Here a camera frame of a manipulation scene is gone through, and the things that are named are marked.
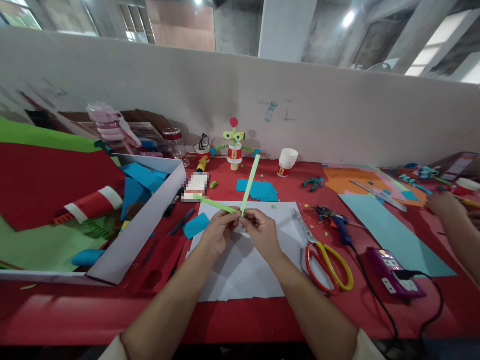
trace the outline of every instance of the red table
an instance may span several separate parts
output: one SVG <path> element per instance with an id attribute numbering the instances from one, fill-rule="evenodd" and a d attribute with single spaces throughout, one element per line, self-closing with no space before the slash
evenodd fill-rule
<path id="1" fill-rule="evenodd" d="M 225 159 L 212 159 L 207 170 L 210 180 L 218 181 L 215 189 L 208 189 L 213 200 L 241 201 L 243 192 L 235 191 L 237 179 L 248 179 L 252 159 L 245 159 L 244 167 L 230 171 Z M 321 164 L 297 163 L 288 178 L 276 175 L 278 161 L 260 161 L 256 180 L 272 182 L 282 202 L 298 202 L 303 217 L 314 225 L 312 232 L 322 242 L 333 247 L 348 262 L 355 278 L 355 288 L 330 297 L 355 325 L 375 339 L 393 336 L 390 322 L 369 291 L 355 256 L 349 248 L 340 245 L 336 230 L 328 224 L 318 225 L 318 218 L 305 204 L 325 205 L 358 221 L 335 192 L 324 186 L 315 192 L 302 189 L 305 180 L 322 175 Z M 160 222 L 155 233 L 167 233 L 191 208 L 192 204 L 178 203 L 172 217 Z M 445 309 L 433 324 L 428 337 L 480 336 L 480 291 L 451 255 L 438 219 L 418 207 L 410 206 L 400 213 L 385 205 L 405 225 L 431 247 L 458 276 L 436 279 L 443 289 Z M 367 247 L 378 247 L 366 230 L 350 227 L 354 244 L 360 254 Z M 135 261 L 141 264 L 152 246 L 149 241 Z M 428 293 L 427 298 L 404 304 L 388 294 L 365 259 L 371 282 L 398 325 L 401 338 L 416 338 L 421 324 L 432 317 L 439 306 L 439 297 L 427 279 L 418 282 Z M 38 284 L 21 291 L 29 283 L 0 282 L 0 345 L 106 345 L 140 314 L 152 295 L 135 294 L 136 280 L 142 271 L 132 266 L 118 287 Z M 303 335 L 285 298 L 245 299 L 228 302 L 199 303 L 186 331 L 184 343 L 246 343 L 302 341 Z"/>

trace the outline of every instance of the ruler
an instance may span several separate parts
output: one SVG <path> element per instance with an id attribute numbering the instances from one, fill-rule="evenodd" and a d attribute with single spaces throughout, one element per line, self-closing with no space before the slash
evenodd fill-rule
<path id="1" fill-rule="evenodd" d="M 393 207 L 403 211 L 404 213 L 407 212 L 407 207 L 405 205 L 402 205 L 401 203 L 395 201 L 390 195 L 384 193 L 383 191 L 380 191 L 377 188 L 368 188 L 366 186 L 363 186 L 361 183 L 358 183 L 356 181 L 350 180 L 350 182 L 354 183 L 355 185 L 361 187 L 364 190 L 367 190 L 370 194 L 375 195 L 377 198 L 382 199 L 386 203 L 389 203 Z"/>

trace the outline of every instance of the hand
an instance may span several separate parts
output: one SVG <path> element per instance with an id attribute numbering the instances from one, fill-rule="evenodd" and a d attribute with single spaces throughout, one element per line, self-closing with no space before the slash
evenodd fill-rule
<path id="1" fill-rule="evenodd" d="M 465 207 L 451 192 L 444 191 L 430 195 L 426 200 L 426 206 L 441 219 L 446 219 L 452 215 L 467 215 Z"/>
<path id="2" fill-rule="evenodd" d="M 272 218 L 257 209 L 246 209 L 246 217 L 241 217 L 240 223 L 260 255 L 269 261 L 283 254 L 277 235 L 277 223 Z"/>
<path id="3" fill-rule="evenodd" d="M 232 206 L 232 208 L 240 210 L 237 206 Z M 227 248 L 227 241 L 230 240 L 230 236 L 239 226 L 241 214 L 240 211 L 226 212 L 225 210 L 220 210 L 217 212 L 203 232 L 200 244 L 206 244 L 215 250 L 218 255 L 221 255 Z"/>

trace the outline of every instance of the white cup with red band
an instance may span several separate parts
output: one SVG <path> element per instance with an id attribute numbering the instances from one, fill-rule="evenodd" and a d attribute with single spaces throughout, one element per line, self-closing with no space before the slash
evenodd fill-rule
<path id="1" fill-rule="evenodd" d="M 461 177 L 456 181 L 456 188 L 453 193 L 457 196 L 466 196 L 473 195 L 478 190 L 480 190 L 478 182 Z"/>
<path id="2" fill-rule="evenodd" d="M 278 160 L 277 175 L 281 178 L 286 178 L 290 170 L 294 167 L 299 157 L 299 152 L 292 148 L 284 148 L 281 151 L 280 159 Z"/>

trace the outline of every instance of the cardboard box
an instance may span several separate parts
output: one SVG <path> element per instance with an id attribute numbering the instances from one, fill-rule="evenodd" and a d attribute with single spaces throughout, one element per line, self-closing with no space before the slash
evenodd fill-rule
<path id="1" fill-rule="evenodd" d="M 118 158 L 122 165 L 138 163 L 171 175 L 97 263 L 88 272 L 2 270 L 0 280 L 93 286 L 115 286 L 122 282 L 162 220 L 165 210 L 184 185 L 187 174 L 181 160 L 135 155 L 118 155 Z"/>

